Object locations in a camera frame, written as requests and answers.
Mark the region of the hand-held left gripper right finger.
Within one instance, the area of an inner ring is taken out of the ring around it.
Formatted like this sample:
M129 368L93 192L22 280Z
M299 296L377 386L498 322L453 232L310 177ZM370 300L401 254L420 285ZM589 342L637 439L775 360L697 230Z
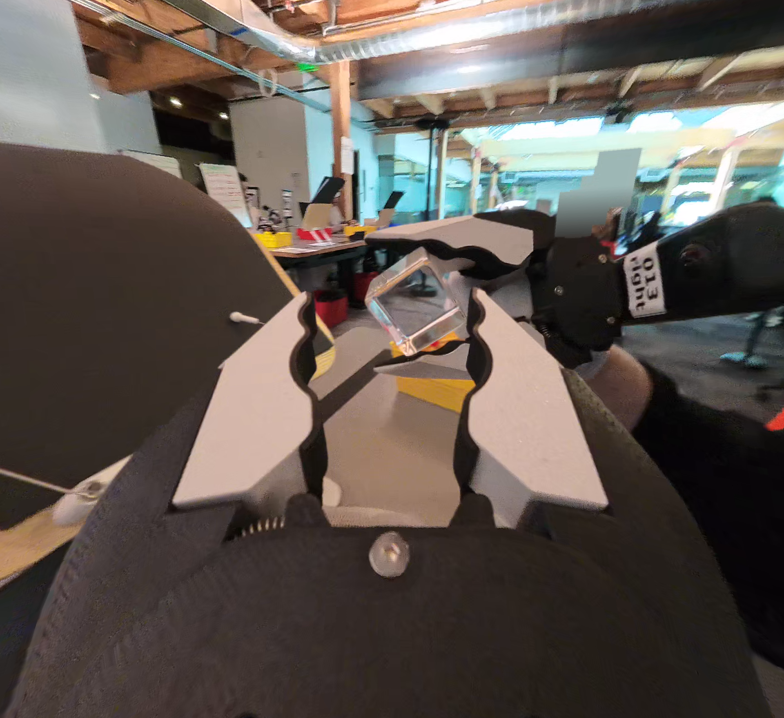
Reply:
M466 487L500 527L521 527L539 504L600 513L608 498L559 362L534 329L486 292L471 292L466 368L474 390L460 432L474 465Z

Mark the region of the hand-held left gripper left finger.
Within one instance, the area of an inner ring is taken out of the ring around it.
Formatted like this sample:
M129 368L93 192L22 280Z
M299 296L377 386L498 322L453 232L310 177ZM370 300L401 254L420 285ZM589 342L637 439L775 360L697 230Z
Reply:
M310 388L318 331L312 295L302 292L223 363L175 508L238 502L283 513L293 496L322 500L328 455Z

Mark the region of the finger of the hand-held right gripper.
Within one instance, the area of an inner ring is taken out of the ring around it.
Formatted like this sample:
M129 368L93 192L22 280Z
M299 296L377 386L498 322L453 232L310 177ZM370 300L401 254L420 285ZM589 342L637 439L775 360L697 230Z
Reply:
M518 323L532 323L534 308L526 275L535 250L554 240L554 217L530 209L501 209L392 226L374 233L369 243L403 258L426 249L445 262L449 282L467 315L470 293L490 295Z
M377 375L409 380L473 381L467 369L472 339L448 340L433 351L399 355L379 362Z

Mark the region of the clear acrylic cube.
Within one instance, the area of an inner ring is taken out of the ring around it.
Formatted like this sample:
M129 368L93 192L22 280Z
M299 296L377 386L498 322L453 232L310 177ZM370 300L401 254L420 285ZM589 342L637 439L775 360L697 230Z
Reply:
M368 312L406 357L465 337L465 315L445 262L416 249L379 274L365 297Z

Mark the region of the person's right forearm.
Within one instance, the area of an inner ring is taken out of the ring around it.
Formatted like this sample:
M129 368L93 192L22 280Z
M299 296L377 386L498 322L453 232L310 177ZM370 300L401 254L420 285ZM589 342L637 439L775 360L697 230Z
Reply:
M717 557L753 651L783 666L783 436L712 409L620 347L575 370L677 490Z

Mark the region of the person's left hand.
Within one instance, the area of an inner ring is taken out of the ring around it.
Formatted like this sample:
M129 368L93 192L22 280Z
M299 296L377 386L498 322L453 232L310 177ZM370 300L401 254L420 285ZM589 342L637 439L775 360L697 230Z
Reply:
M448 521L428 521L414 514L371 507L323 507L322 511L332 527L398 527L443 528Z

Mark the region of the yellow plastic bin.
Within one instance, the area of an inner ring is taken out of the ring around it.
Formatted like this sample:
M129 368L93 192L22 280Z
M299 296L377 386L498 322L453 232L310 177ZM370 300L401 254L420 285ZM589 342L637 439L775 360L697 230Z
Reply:
M416 379L397 377L397 390L437 407L460 413L466 395L474 389L470 378L465 380Z

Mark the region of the red bin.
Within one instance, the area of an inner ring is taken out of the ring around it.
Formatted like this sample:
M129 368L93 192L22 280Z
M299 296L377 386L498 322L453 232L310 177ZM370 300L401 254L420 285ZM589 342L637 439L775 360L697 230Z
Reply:
M342 289L319 289L313 294L315 310L319 319L329 330L347 321L349 303Z

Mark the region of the cluttered work table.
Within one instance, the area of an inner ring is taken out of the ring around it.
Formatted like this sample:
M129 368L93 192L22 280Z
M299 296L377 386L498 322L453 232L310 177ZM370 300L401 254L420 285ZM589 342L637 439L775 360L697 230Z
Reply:
M314 292L324 286L331 271L335 272L337 288L347 294L349 306L361 309L354 295L355 268L365 257L368 246L363 240L346 242L297 243L282 248L262 247L275 259L291 284L299 291Z

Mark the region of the wooden support column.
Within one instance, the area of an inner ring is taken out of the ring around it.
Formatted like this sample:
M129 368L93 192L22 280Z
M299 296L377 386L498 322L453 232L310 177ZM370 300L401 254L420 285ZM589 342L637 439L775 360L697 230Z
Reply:
M343 179L339 208L346 221L354 218L353 184L354 145L350 137L350 63L340 60L327 69L332 116L332 174Z

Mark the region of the wood-framed dark divider panel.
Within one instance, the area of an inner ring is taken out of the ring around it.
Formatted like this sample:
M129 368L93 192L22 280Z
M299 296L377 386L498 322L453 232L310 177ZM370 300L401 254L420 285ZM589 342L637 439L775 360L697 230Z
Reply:
M185 180L2 145L2 466L80 478L141 449L296 296Z

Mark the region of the white board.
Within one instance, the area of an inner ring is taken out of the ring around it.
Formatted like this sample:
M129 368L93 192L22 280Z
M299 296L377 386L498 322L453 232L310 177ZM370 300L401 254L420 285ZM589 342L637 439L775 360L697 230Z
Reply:
M224 207L244 228L252 228L245 189L237 168L229 164L200 163L198 170L210 198Z

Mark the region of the silver ceiling duct run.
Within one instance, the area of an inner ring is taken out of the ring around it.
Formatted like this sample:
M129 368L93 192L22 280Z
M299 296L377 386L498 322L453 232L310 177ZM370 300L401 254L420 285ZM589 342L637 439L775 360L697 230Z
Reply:
M294 63L317 66L501 38L567 24L619 18L713 0L454 0L422 12L378 22L374 36L362 22L337 28L338 36L296 36L275 24L252 0L159 0L225 36Z

